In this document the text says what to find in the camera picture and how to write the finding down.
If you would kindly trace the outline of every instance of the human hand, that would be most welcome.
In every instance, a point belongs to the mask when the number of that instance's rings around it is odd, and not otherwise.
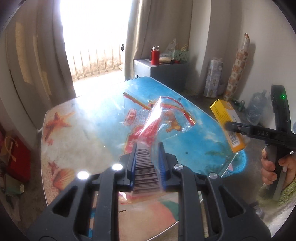
[[[277,179],[277,175],[274,172],[276,166],[272,161],[268,160],[265,149],[262,150],[261,163],[263,166],[261,169],[262,181],[268,185],[272,184],[273,181]],[[288,154],[279,159],[279,164],[282,167],[287,167],[287,175],[283,185],[284,189],[293,182],[296,176],[296,159],[292,155]]]

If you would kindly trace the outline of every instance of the red bag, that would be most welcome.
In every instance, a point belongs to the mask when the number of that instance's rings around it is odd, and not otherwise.
[[[12,148],[6,146],[7,138],[13,140]],[[31,152],[18,137],[15,139],[11,137],[7,138],[5,138],[4,144],[10,153],[10,160],[6,167],[6,172],[20,182],[26,183],[31,177]]]

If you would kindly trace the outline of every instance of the barcode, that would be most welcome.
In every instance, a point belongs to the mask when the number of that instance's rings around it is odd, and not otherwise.
[[[229,140],[231,142],[232,147],[236,147],[236,146],[238,146],[240,144],[240,141],[237,138],[235,132],[229,131],[228,132],[228,138],[229,138]]]
[[[136,150],[134,194],[150,193],[160,190],[156,170],[146,149]]]

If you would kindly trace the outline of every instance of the bag handle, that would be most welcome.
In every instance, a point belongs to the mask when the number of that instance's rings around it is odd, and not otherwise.
[[[10,149],[9,149],[9,150],[8,150],[8,148],[7,148],[7,144],[6,144],[6,139],[7,139],[7,138],[10,138],[10,139],[12,140],[11,145],[10,145]],[[15,139],[13,139],[12,137],[6,137],[6,138],[4,139],[4,146],[5,146],[6,151],[8,152],[8,155],[11,156],[11,158],[12,158],[12,160],[13,160],[14,162],[16,162],[16,160],[17,160],[16,157],[13,156],[13,155],[11,154],[13,141],[15,142],[16,147],[18,147],[18,143],[17,143],[17,141],[16,141]]]

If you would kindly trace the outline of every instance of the seashell print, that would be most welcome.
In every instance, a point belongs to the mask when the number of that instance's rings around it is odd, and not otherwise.
[[[75,172],[73,169],[64,168],[58,172],[52,184],[60,191],[64,190],[65,187],[74,180]]]

